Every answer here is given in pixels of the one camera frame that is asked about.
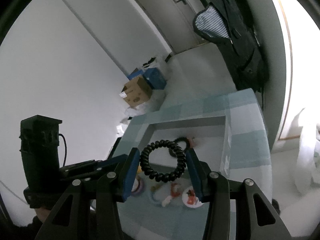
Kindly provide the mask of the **left hand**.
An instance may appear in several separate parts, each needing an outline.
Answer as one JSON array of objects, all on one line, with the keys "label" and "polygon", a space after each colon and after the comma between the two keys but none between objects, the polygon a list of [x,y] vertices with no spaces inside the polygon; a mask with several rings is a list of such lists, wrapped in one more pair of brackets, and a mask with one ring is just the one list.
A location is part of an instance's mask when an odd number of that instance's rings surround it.
[{"label": "left hand", "polygon": [[37,218],[44,223],[46,221],[46,219],[48,218],[49,214],[50,214],[50,210],[47,210],[45,207],[40,207],[37,209],[34,209]]}]

